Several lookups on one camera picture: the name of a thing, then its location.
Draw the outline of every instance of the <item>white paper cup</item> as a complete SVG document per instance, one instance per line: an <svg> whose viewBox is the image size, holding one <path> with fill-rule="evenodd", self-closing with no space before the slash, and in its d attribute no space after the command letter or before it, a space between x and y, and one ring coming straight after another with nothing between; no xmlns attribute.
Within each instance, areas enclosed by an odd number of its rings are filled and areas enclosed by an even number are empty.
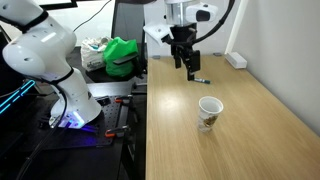
<svg viewBox="0 0 320 180"><path fill-rule="evenodd" d="M211 131L213 124L223 110L222 102L211 96L202 97L199 100L198 128L202 132Z"/></svg>

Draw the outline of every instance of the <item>green object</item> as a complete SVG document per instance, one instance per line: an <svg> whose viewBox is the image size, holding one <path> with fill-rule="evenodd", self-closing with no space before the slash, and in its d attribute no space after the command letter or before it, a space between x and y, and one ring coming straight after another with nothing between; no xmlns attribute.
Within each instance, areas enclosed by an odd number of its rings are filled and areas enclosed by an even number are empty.
<svg viewBox="0 0 320 180"><path fill-rule="evenodd" d="M131 62L115 65L113 61L134 52L138 52L136 40L124 41L120 37L116 37L108 42L108 45L103 52L103 60L107 64L107 74L119 77L130 74L134 68Z"/></svg>

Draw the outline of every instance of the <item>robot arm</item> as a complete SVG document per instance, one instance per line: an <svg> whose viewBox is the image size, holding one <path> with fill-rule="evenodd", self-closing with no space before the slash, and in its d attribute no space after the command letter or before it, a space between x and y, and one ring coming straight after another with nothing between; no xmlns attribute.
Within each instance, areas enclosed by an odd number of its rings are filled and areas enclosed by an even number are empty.
<svg viewBox="0 0 320 180"><path fill-rule="evenodd" d="M0 7L0 20L23 33L4 48L6 63L21 74L50 83L59 95L50 123L60 119L65 105L59 127L68 124L80 129L95 119L101 106L91 96L81 72L66 61L76 43L72 30L62 27L32 0L0 0Z"/></svg>
<svg viewBox="0 0 320 180"><path fill-rule="evenodd" d="M188 71L188 81L198 81L199 79L195 78L194 75L201 67L200 51L194 51L192 46L214 34L224 24L232 10L234 1L229 1L228 9L219 23L206 35L198 39L196 38L197 23L213 21L218 12L216 6L202 3L199 0L165 0L166 24L152 22L147 24L144 30L159 45L169 44L176 68L181 67L182 61ZM209 81L201 79L201 82L208 83Z"/></svg>

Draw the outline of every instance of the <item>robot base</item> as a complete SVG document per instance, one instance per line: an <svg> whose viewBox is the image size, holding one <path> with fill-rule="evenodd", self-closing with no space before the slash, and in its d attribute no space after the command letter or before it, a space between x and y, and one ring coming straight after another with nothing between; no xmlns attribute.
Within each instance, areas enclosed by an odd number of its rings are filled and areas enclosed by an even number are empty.
<svg viewBox="0 0 320 180"><path fill-rule="evenodd" d="M94 120L101 112L101 105L93 98L84 99L87 102L82 102L81 107L71 106L68 103L64 117L62 118L59 127L68 127L73 129L81 129L85 124ZM60 120L65 103L58 100L51 109L51 118L49 120L50 126L55 126Z"/></svg>

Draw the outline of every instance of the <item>cable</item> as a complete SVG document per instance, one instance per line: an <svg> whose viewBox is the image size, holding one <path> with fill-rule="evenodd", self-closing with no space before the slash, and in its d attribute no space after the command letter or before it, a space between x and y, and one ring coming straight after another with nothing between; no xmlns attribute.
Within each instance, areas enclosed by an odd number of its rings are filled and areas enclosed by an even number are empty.
<svg viewBox="0 0 320 180"><path fill-rule="evenodd" d="M11 94L13 94L13 93L15 93L17 90L19 90L24 84L25 84L25 82L23 81L23 84L22 84L20 87L18 87L16 90L11 91L11 92L9 92L9 93L7 93L7 94L1 95L0 98L10 96Z"/></svg>
<svg viewBox="0 0 320 180"><path fill-rule="evenodd" d="M228 5L228 8L227 8L227 11L225 12L225 14L223 15L223 17L219 20L218 24L216 26L214 26L211 31L209 31L206 35L198 38L198 39L195 39L192 43L193 44L196 44L198 42L201 42L203 41L204 39L206 39L207 37L211 36L212 34L214 34L215 32L217 32L220 27L224 24L224 22L226 21L227 17L229 16L229 13L231 12L232 10L232 7L234 5L234 2L235 0L230 0L229 1L229 5Z"/></svg>
<svg viewBox="0 0 320 180"><path fill-rule="evenodd" d="M46 81L44 79L40 79L40 80L41 81L45 81L46 83L50 84L49 81ZM62 95L62 97L63 97L63 99L65 101L64 109L62 111L62 114L60 116L60 119L59 119L58 123L56 123L56 125L52 128L52 130L39 142L39 144L36 146L36 148L31 153L31 155L29 157L27 157L27 160L24 162L24 164L20 168L20 171L19 171L19 174L18 174L16 180L21 180L23 178L24 174L27 172L27 170L28 170L29 166L31 165L32 161L37 157L37 155L43 150L45 145L48 143L49 139L51 138L53 133L58 128L60 122L62 121L62 118L64 117L64 115L66 113L66 110L67 110L67 97L66 97L66 94L63 92L62 88L60 86L58 86L57 84L52 84L52 85L54 85L58 89L58 91L61 93L61 95Z"/></svg>
<svg viewBox="0 0 320 180"><path fill-rule="evenodd" d="M42 96L42 97L45 97L45 96L50 96L51 94L54 94L55 92L51 92L49 94L40 94L40 93L26 93L24 95L26 96Z"/></svg>
<svg viewBox="0 0 320 180"><path fill-rule="evenodd" d="M92 18L94 18L97 14L99 14L99 13L103 10L103 8L104 8L107 4L109 4L109 2L111 2L111 1L112 1L112 0L109 0L108 2L106 2L98 12L96 12L91 18L89 18L89 19L86 20L85 22L81 23L78 27L76 27L76 28L73 30L73 32L75 32L79 27L81 27L81 26L84 25L85 23L89 22Z"/></svg>

